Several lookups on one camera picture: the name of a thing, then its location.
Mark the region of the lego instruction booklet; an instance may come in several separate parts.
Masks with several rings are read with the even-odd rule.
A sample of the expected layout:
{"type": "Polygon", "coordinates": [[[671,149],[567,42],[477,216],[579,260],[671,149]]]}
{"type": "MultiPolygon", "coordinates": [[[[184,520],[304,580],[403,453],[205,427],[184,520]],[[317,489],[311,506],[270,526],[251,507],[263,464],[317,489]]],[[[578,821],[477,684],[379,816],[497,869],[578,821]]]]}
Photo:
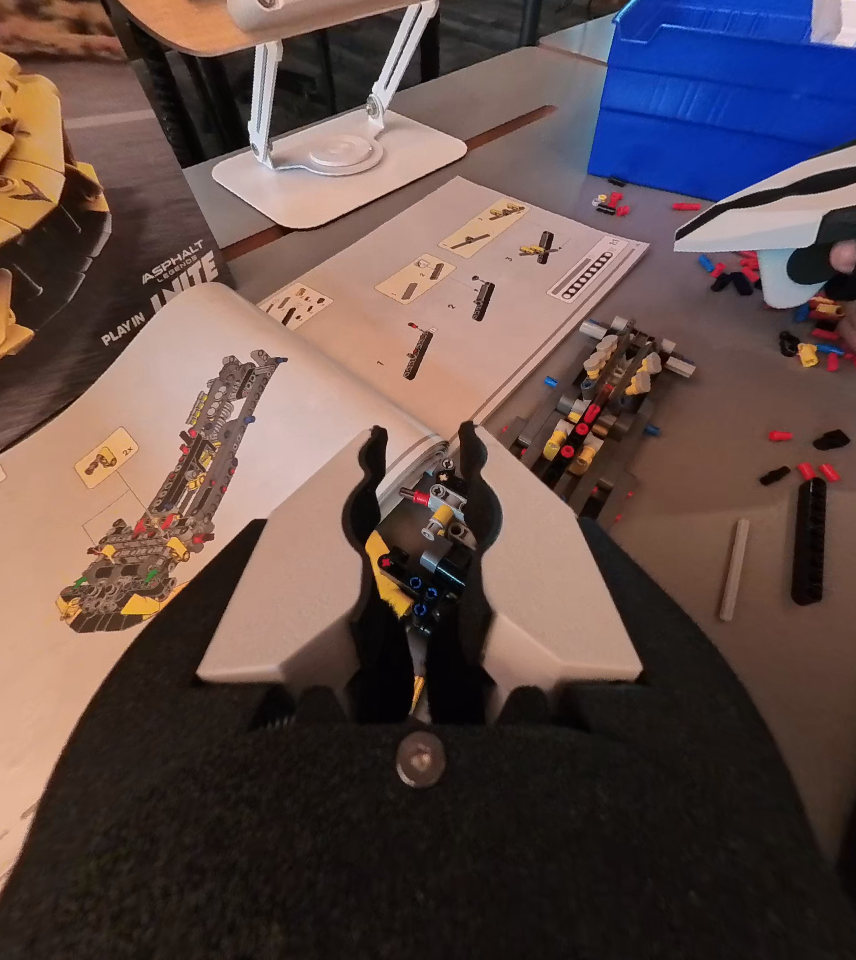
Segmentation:
{"type": "Polygon", "coordinates": [[[201,570],[362,430],[383,512],[647,243],[455,177],[254,306],[178,294],[0,456],[0,890],[75,723],[201,570]]]}

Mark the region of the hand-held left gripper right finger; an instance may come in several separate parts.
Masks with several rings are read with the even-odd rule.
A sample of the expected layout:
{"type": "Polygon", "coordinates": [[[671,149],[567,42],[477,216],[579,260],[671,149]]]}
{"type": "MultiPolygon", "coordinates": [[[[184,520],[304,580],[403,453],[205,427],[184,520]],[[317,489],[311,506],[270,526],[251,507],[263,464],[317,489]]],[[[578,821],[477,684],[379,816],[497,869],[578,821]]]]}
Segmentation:
{"type": "Polygon", "coordinates": [[[642,663],[572,510],[482,426],[459,426],[477,541],[458,636],[482,671],[485,719],[519,688],[554,702],[579,683],[632,683],[642,663]]]}

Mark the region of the lego car chassis assembly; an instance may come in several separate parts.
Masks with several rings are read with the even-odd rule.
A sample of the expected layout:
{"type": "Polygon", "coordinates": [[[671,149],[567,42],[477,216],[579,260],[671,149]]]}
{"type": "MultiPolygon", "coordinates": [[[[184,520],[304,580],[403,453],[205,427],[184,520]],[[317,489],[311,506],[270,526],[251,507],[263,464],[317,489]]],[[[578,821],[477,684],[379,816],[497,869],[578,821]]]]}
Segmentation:
{"type": "MultiPolygon", "coordinates": [[[[650,421],[650,393],[668,372],[690,378],[696,365],[676,345],[637,330],[631,320],[609,326],[581,325],[592,347],[582,357],[579,377],[571,369],[565,392],[555,392],[529,419],[518,417],[503,446],[575,514],[578,522],[615,521],[618,484],[632,483],[626,464],[643,436],[656,434],[650,421]]],[[[379,587],[398,612],[414,643],[416,708],[429,666],[441,664],[439,627],[455,626],[477,541],[465,522],[468,484],[453,460],[440,462],[401,495],[431,510],[422,530],[427,544],[412,555],[382,534],[369,541],[379,587]]]]}

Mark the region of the blue plastic bin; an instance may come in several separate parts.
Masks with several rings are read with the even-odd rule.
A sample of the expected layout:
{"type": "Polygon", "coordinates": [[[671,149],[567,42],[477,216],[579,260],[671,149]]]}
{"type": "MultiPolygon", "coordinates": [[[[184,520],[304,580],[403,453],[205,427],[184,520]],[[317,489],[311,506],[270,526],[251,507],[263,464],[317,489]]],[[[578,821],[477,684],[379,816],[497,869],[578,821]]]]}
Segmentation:
{"type": "Polygon", "coordinates": [[[718,201],[856,139],[856,47],[813,3],[635,1],[614,34],[588,172],[718,201]]]}

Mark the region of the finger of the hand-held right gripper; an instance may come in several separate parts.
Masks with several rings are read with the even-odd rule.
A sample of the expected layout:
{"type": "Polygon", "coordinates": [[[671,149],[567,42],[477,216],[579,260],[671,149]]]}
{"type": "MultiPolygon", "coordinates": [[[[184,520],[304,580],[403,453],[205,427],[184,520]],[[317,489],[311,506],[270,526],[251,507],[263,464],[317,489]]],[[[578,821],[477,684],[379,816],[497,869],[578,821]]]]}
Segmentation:
{"type": "Polygon", "coordinates": [[[821,194],[855,184],[856,140],[853,140],[718,201],[698,218],[712,220],[727,210],[762,206],[784,197],[821,194]]]}
{"type": "Polygon", "coordinates": [[[675,234],[674,250],[802,249],[856,239],[856,187],[757,191],[718,203],[675,234]]]}

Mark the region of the wooden document stand white base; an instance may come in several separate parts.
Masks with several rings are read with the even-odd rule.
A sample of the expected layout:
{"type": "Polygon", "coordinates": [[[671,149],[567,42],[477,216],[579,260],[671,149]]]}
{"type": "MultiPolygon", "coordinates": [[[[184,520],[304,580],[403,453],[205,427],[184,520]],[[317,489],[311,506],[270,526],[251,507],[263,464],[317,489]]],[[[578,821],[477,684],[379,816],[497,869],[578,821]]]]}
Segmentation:
{"type": "Polygon", "coordinates": [[[466,144],[389,109],[436,1],[123,1],[160,42],[198,57],[254,50],[249,148],[218,162],[214,181],[276,225],[323,226],[459,161],[466,144]],[[405,11],[364,107],[272,137],[282,41],[405,11]]]}

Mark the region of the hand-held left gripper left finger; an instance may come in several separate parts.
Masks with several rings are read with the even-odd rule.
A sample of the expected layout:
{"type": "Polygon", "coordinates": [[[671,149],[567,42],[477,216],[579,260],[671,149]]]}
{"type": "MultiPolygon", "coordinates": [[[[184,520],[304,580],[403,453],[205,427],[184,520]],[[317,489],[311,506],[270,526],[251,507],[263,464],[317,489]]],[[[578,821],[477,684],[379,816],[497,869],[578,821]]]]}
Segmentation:
{"type": "Polygon", "coordinates": [[[197,667],[208,684],[332,690],[360,722],[388,720],[388,606],[364,549],[381,519],[387,432],[347,442],[273,508],[197,667]]]}

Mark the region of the lego set box yellow car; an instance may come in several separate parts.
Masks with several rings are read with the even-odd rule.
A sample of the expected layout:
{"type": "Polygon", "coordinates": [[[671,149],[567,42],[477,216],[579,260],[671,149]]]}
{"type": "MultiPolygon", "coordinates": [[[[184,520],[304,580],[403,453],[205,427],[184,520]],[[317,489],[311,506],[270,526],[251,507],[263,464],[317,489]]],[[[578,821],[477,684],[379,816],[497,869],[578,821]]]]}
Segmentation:
{"type": "Polygon", "coordinates": [[[105,2],[0,2],[0,452],[231,284],[105,2]]]}

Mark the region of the long black lego beam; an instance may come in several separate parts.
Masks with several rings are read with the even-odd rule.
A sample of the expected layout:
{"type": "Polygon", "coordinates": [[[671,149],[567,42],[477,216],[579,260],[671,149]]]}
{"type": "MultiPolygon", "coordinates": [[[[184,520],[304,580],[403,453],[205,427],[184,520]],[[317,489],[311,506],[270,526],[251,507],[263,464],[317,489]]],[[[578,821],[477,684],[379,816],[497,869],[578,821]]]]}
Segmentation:
{"type": "Polygon", "coordinates": [[[810,606],[822,600],[825,580],[827,482],[814,477],[798,488],[791,596],[810,606]]]}

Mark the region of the pile of small lego pins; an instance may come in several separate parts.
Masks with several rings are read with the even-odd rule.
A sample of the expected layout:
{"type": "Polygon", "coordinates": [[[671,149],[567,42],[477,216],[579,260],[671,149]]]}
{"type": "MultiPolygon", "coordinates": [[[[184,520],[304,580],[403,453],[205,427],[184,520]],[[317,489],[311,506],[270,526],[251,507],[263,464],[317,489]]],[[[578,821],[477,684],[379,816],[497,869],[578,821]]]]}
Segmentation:
{"type": "MultiPolygon", "coordinates": [[[[740,270],[728,270],[724,263],[715,262],[706,254],[698,257],[698,263],[714,279],[711,286],[713,292],[722,292],[729,286],[743,296],[762,291],[760,264],[753,251],[742,257],[740,270]]],[[[833,323],[842,317],[842,306],[838,302],[817,295],[804,301],[796,310],[802,322],[811,320],[817,323],[808,330],[814,338],[802,340],[789,331],[783,331],[779,334],[781,354],[794,357],[806,369],[824,363],[827,370],[835,372],[840,368],[842,359],[856,368],[856,353],[846,348],[837,330],[820,325],[822,321],[833,323]]]]}

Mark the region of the light grey lego axle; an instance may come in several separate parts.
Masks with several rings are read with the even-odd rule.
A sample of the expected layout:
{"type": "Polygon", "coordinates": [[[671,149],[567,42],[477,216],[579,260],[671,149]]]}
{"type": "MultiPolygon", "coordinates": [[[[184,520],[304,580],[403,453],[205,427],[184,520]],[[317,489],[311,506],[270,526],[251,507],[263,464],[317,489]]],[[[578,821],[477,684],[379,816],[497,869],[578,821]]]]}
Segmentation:
{"type": "Polygon", "coordinates": [[[734,619],[737,601],[742,582],[746,548],[750,534],[750,519],[739,518],[735,524],[729,564],[723,584],[719,618],[722,622],[731,622],[734,619]]]}

